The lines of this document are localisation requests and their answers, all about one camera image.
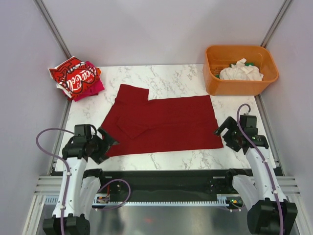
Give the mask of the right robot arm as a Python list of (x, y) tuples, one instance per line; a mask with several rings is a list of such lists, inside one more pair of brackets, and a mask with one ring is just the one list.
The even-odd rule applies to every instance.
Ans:
[(288, 235), (291, 233), (298, 210), (283, 193), (269, 157), (269, 144), (258, 134), (257, 118), (240, 115), (236, 121), (228, 117), (215, 131), (230, 149), (243, 151), (252, 174), (231, 169), (224, 180), (228, 192), (238, 192), (247, 208), (247, 226), (253, 235)]

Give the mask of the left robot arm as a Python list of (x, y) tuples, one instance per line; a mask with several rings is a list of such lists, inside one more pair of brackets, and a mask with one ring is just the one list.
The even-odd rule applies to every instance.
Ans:
[(92, 124), (75, 125), (72, 137), (59, 158), (64, 164), (58, 201), (52, 217), (43, 221), (47, 235), (88, 235), (89, 215), (97, 192), (107, 188), (102, 170), (87, 170), (88, 159), (101, 164), (107, 152), (119, 142)]

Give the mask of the dark red t shirt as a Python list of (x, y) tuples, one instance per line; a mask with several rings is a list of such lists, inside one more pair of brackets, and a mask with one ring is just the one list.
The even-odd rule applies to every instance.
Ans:
[(209, 95), (148, 99), (149, 90), (120, 85), (101, 128), (118, 141), (109, 157), (220, 149), (221, 137)]

